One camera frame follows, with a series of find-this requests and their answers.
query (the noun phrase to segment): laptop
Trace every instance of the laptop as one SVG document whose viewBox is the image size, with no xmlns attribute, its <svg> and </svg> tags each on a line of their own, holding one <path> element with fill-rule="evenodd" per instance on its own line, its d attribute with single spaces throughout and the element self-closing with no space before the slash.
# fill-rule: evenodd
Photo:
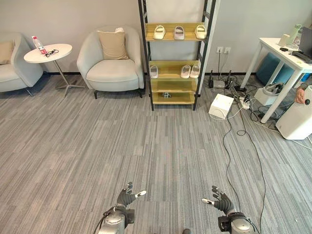
<svg viewBox="0 0 312 234">
<path fill-rule="evenodd" d="M 312 63 L 312 30 L 303 27 L 299 51 L 293 51 L 292 55 L 298 56 L 306 63 Z"/>
</svg>

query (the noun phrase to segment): armchair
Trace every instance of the armchair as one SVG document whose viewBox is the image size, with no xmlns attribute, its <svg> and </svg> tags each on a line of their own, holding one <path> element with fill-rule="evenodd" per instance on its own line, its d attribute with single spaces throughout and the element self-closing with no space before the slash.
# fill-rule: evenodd
<svg viewBox="0 0 312 234">
<path fill-rule="evenodd" d="M 105 26 L 93 31 L 84 41 L 77 67 L 89 89 L 98 91 L 128 91 L 144 89 L 140 39 L 136 30 L 121 26 L 125 31 L 125 47 L 129 59 L 105 60 L 97 31 L 114 32 L 120 26 Z"/>
<path fill-rule="evenodd" d="M 31 49 L 21 33 L 0 32 L 0 42 L 14 40 L 15 46 L 10 64 L 0 65 L 0 92 L 33 87 L 40 79 L 43 69 L 39 64 L 30 64 L 24 55 Z"/>
</svg>

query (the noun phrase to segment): white box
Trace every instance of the white box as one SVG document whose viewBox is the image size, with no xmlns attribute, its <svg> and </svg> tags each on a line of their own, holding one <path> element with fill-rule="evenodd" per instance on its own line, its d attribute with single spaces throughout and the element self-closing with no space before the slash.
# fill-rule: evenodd
<svg viewBox="0 0 312 234">
<path fill-rule="evenodd" d="M 234 98 L 217 94 L 214 101 L 211 103 L 209 114 L 225 119 L 229 109 L 234 101 Z"/>
<path fill-rule="evenodd" d="M 257 90 L 254 98 L 256 98 L 262 105 L 272 105 L 277 99 L 277 96 L 269 96 L 263 93 L 263 88 Z"/>
</svg>

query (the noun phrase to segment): gray wall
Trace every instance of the gray wall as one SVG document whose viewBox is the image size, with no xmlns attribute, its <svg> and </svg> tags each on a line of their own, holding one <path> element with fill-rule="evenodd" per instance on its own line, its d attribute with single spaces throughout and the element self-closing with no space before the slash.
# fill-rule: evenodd
<svg viewBox="0 0 312 234">
<path fill-rule="evenodd" d="M 280 37 L 296 23 L 312 23 L 311 0 L 221 0 L 207 71 L 217 70 L 217 46 L 232 48 L 223 71 L 245 72 L 258 37 Z M 147 1 L 150 22 L 200 19 L 203 0 Z M 84 38 L 106 24 L 127 24 L 140 32 L 137 0 L 0 0 L 0 31 L 22 32 L 44 44 L 69 43 L 73 52 L 60 60 L 64 71 L 78 71 Z M 192 59 L 195 43 L 153 44 L 153 59 Z M 221 56 L 221 65 L 226 56 Z M 56 71 L 52 64 L 47 69 Z"/>
</svg>

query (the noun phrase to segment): white desk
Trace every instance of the white desk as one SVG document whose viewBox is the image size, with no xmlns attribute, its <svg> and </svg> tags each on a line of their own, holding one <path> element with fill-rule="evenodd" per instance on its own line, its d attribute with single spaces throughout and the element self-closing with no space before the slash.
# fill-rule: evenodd
<svg viewBox="0 0 312 234">
<path fill-rule="evenodd" d="M 65 85 L 57 87 L 56 89 L 63 89 L 65 88 L 65 94 L 66 96 L 68 89 L 70 88 L 84 88 L 84 86 L 74 85 L 70 84 L 68 80 L 65 78 L 64 73 L 60 69 L 57 59 L 60 59 L 62 57 L 65 57 L 69 55 L 72 52 L 73 47 L 69 44 L 52 44 L 52 45 L 46 45 L 44 47 L 47 52 L 50 52 L 54 49 L 58 50 L 58 53 L 52 54 L 49 57 L 46 57 L 45 55 L 42 55 L 38 49 L 34 49 L 30 52 L 28 52 L 24 56 L 24 60 L 29 63 L 44 63 L 44 62 L 51 62 L 53 61 L 55 66 L 57 67 L 60 75 L 62 76 L 63 80 L 65 81 Z"/>
<path fill-rule="evenodd" d="M 290 79 L 287 81 L 286 85 L 282 89 L 281 93 L 278 95 L 277 99 L 275 102 L 272 104 L 272 106 L 268 109 L 264 117 L 261 119 L 261 123 L 266 123 L 268 119 L 271 117 L 271 115 L 274 113 L 274 111 L 277 109 L 279 104 L 282 102 L 282 100 L 285 98 L 289 90 L 293 87 L 293 85 L 297 82 L 299 77 L 303 73 L 312 73 L 312 65 L 309 65 L 305 63 L 303 60 L 300 58 L 290 55 L 288 51 L 283 52 L 280 50 L 281 46 L 278 45 L 278 42 L 280 38 L 259 38 L 260 42 L 257 47 L 257 50 L 253 56 L 253 60 L 246 72 L 246 75 L 244 77 L 244 80 L 240 86 L 240 88 L 244 88 L 252 70 L 254 69 L 254 66 L 259 58 L 260 52 L 262 48 L 266 48 L 270 53 L 274 54 L 280 59 L 280 62 L 276 69 L 274 70 L 270 80 L 268 81 L 267 84 L 271 84 L 274 79 L 276 78 L 277 74 L 281 70 L 282 66 L 284 63 L 286 63 L 288 66 L 290 66 L 292 69 L 294 69 L 294 73 L 290 77 Z"/>
</svg>

